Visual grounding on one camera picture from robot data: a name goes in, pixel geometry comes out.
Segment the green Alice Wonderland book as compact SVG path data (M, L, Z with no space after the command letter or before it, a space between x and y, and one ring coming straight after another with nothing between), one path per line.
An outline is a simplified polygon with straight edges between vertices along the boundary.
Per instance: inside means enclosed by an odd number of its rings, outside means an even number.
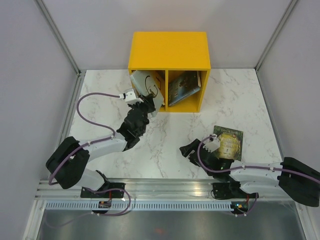
M220 141L220 147L214 151L218 159L242 160L243 131L215 125L213 133Z

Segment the clear plastic file folder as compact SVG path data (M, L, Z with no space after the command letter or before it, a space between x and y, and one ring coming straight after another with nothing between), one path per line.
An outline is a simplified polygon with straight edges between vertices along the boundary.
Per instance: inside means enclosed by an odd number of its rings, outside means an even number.
M156 71L154 70L135 70L130 75L130 80L140 95L153 96L155 112L151 113L155 117L162 107L163 96L157 84Z

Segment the yellow notebook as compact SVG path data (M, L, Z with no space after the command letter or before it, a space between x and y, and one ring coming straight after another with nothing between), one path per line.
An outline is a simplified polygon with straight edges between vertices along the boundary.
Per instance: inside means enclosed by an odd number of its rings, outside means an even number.
M166 91L165 91L165 79L164 79L164 72L157 70L155 72L156 80L157 80L157 85L158 88L163 96L163 103L161 105L162 108L166 106Z

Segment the dark Wuthering Heights book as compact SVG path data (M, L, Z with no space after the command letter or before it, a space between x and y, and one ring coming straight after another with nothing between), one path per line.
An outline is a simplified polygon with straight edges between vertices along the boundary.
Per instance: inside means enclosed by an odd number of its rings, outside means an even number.
M200 71L185 71L168 85L168 106L172 107L201 89Z

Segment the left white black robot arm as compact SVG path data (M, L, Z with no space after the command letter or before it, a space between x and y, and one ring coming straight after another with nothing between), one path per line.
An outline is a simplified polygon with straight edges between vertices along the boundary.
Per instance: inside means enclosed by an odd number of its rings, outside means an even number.
M152 95L140 95L129 105L130 110L118 130L95 140L79 141L73 136L65 138L45 166L50 172L50 186L62 189L81 186L103 198L110 190L107 178L98 170L87 169L94 159L133 148L146 132L148 115L155 112Z

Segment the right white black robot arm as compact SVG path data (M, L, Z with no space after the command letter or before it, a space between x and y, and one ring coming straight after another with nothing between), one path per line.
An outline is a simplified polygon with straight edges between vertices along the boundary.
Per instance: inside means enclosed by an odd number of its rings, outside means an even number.
M217 157L213 151L217 143L217 139L207 137L179 149L183 157L216 180L211 191L214 199L289 197L299 204L319 207L320 173L315 169L293 157L256 164Z

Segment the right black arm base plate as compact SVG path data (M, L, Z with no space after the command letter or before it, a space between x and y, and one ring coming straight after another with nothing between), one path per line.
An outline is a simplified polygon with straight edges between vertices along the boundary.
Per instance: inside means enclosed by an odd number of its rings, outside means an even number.
M230 199L254 199L256 192L247 193L241 188L239 182L215 182L212 183L213 198L216 200L230 200Z

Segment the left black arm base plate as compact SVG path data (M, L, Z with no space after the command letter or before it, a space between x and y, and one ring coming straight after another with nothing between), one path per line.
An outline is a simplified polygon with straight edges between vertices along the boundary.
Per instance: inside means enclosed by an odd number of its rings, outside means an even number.
M90 191L82 187L80 197L90 199L121 199L124 197L124 192L120 191L125 189L123 182L109 182L102 185L98 190Z

